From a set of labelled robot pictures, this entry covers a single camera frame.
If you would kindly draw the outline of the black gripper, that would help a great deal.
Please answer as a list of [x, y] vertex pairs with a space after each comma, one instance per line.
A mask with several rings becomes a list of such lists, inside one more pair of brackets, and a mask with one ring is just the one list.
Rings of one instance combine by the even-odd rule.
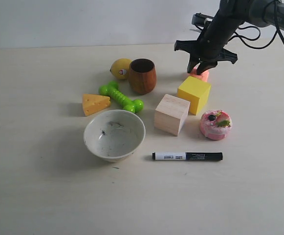
[[196, 40], [177, 40], [174, 50], [184, 51], [189, 54], [187, 73], [191, 73], [196, 65], [197, 74], [215, 68], [217, 62], [229, 61], [232, 64], [238, 60], [237, 54], [224, 48], [236, 29], [234, 27], [214, 26], [204, 27]]

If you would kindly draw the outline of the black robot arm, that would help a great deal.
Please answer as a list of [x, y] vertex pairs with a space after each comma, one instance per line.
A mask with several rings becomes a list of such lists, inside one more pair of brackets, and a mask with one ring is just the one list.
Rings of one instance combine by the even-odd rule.
[[187, 73], [196, 69], [197, 74], [218, 65], [218, 62], [236, 63], [237, 54], [224, 46], [235, 36], [243, 23], [255, 27], [273, 25], [284, 44], [284, 1], [281, 0], [222, 0], [217, 13], [211, 17], [196, 13], [192, 24], [201, 27], [196, 40], [175, 42], [174, 50], [189, 53]]

